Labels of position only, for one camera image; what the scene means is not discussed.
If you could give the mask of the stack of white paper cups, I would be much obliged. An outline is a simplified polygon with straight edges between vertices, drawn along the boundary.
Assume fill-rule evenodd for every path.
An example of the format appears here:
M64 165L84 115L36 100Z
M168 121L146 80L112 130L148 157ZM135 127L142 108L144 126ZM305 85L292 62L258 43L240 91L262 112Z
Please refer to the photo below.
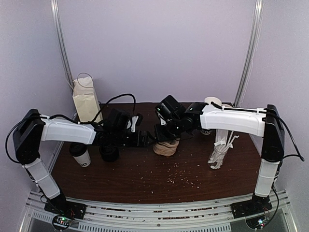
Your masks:
M218 122L215 115L222 110L222 102L216 97L206 97L204 102L208 104L202 111L202 129L203 135L210 135L212 130L218 129Z

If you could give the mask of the white paper takeout bag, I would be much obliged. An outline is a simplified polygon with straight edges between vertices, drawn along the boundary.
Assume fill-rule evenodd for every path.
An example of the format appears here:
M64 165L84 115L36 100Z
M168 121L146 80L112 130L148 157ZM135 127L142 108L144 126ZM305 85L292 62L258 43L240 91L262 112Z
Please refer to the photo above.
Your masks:
M92 121L100 110L92 76L81 72L70 87L79 120Z

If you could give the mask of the black plastic cup lid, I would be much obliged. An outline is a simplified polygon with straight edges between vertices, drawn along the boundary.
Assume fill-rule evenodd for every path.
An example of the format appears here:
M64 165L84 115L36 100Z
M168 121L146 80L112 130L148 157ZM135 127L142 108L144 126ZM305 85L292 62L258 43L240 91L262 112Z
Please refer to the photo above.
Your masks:
M87 151L87 147L82 143L71 143L69 147L69 153L73 157L82 156Z

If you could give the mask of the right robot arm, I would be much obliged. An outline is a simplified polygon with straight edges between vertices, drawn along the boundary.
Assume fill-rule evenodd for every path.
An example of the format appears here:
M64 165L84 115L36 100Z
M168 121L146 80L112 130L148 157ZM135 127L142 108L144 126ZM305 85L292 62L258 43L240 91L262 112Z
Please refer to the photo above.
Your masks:
M255 197L248 201L247 208L256 214L265 207L265 198L278 177L284 156L285 131L274 105L268 105L266 109L245 109L209 101L195 102L185 108L168 96L156 106L155 112L160 120L155 126L155 135L160 142L176 140L184 132L214 131L216 138L208 159L213 170L221 168L238 133L262 138L261 164L253 192Z

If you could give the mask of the single white paper cup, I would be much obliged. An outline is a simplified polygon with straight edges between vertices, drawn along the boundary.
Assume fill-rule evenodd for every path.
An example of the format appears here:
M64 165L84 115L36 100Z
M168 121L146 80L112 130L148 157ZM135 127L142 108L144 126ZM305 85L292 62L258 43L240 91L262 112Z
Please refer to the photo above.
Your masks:
M77 161L77 163L85 168L87 166L89 166L91 164L91 159L88 153L88 150L86 150L84 153L82 154L72 154L72 156L74 157L74 159Z

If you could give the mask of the stack of cardboard cup carriers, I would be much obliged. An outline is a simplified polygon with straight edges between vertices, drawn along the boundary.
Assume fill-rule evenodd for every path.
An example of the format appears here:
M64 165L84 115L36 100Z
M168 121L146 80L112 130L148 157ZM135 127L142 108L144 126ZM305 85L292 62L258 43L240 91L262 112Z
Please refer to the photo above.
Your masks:
M178 145L179 145L179 140L158 142L155 145L153 145L153 151L157 155L170 157L176 153Z

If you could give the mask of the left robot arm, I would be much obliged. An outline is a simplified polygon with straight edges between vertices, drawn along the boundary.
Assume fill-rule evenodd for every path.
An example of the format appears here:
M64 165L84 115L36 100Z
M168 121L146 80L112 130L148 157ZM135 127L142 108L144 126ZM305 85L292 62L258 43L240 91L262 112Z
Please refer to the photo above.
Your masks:
M41 159L41 142L61 141L82 145L107 147L147 147L154 140L146 130L138 130L142 115L131 116L113 109L110 118L100 122L74 121L65 115L46 116L37 109L30 109L24 118L8 132L5 143L13 139L15 159L21 164L34 183L42 190L50 206L60 215L70 207L60 186Z

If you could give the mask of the stack of black cup lids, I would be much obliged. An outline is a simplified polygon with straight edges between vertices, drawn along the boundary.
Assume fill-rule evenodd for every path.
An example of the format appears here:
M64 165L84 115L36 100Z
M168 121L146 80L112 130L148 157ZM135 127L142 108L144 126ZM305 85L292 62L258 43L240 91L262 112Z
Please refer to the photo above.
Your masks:
M99 152L105 162L115 162L119 159L119 149L114 145L100 146Z

